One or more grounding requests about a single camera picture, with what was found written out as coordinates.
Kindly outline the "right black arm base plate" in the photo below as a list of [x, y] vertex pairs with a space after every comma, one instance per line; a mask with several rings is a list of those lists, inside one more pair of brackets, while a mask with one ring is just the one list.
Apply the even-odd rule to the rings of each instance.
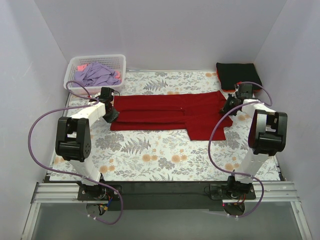
[[203, 191], [211, 200], [230, 200], [230, 202], [222, 203], [222, 207], [227, 214], [234, 216], [242, 216], [245, 213], [245, 200], [256, 199], [256, 193], [252, 185], [248, 188], [247, 186], [234, 187], [213, 183], [206, 186]]

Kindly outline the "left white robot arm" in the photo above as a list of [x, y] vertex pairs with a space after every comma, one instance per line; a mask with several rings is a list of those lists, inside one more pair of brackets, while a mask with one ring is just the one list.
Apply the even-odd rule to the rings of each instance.
[[90, 127], [103, 118], [107, 123], [114, 122], [119, 112], [112, 102], [118, 91], [102, 87], [97, 100], [91, 100], [88, 107], [71, 116], [60, 117], [57, 122], [55, 152], [68, 161], [81, 175], [81, 183], [90, 186], [89, 194], [95, 200], [106, 196], [106, 187], [99, 183], [102, 175], [90, 158], [92, 150]]

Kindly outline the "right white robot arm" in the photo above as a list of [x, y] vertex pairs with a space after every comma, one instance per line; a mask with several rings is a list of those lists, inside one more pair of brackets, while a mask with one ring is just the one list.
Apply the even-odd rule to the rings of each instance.
[[253, 177], [269, 158], [282, 152], [286, 146], [288, 115], [271, 109], [269, 103], [262, 102], [254, 96], [254, 86], [263, 87], [254, 82], [238, 82], [235, 92], [229, 94], [220, 113], [235, 116], [238, 111], [248, 114], [252, 121], [248, 134], [248, 151], [234, 173], [234, 180], [226, 186], [227, 195], [237, 199], [245, 192], [243, 184], [253, 182]]

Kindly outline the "red t shirt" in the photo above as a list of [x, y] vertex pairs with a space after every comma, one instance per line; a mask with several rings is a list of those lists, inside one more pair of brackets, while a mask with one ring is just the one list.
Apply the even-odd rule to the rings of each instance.
[[116, 96], [119, 112], [112, 131], [186, 130], [192, 141], [226, 140], [224, 129], [233, 121], [222, 123], [221, 108], [226, 102], [220, 91], [198, 94]]

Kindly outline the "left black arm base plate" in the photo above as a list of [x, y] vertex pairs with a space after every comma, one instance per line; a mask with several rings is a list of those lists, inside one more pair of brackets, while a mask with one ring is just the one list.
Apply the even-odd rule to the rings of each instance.
[[79, 186], [77, 199], [79, 201], [119, 201], [120, 197], [115, 190], [101, 185], [85, 185]]

